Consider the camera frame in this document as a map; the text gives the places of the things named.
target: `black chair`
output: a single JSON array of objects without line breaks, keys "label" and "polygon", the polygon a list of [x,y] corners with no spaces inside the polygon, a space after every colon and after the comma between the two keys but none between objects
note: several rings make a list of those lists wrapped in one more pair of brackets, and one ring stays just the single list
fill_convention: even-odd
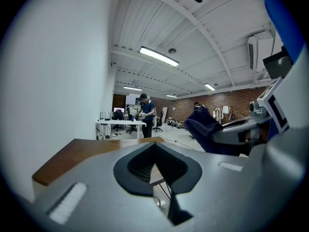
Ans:
[{"label": "black chair", "polygon": [[[124,113],[121,112],[120,109],[117,109],[117,110],[114,112],[113,119],[114,119],[114,120],[123,120],[123,119],[124,119]],[[115,125],[115,126],[114,126],[114,129],[115,129],[115,128],[117,128],[117,131],[118,131],[119,125]]]},{"label": "black chair", "polygon": [[[132,117],[133,117],[133,115],[130,114],[130,108],[127,107],[126,110],[127,110],[127,118],[128,118],[128,120],[131,120]],[[133,131],[137,131],[136,126],[130,126],[130,127],[131,127],[131,128],[127,130],[127,132],[130,132],[130,134],[131,134]]]},{"label": "black chair", "polygon": [[155,132],[158,132],[158,130],[163,131],[161,128],[159,128],[159,126],[162,126],[162,117],[163,117],[164,112],[161,112],[161,117],[159,119],[159,121],[156,123],[156,127],[153,128],[153,130],[155,130]]}]

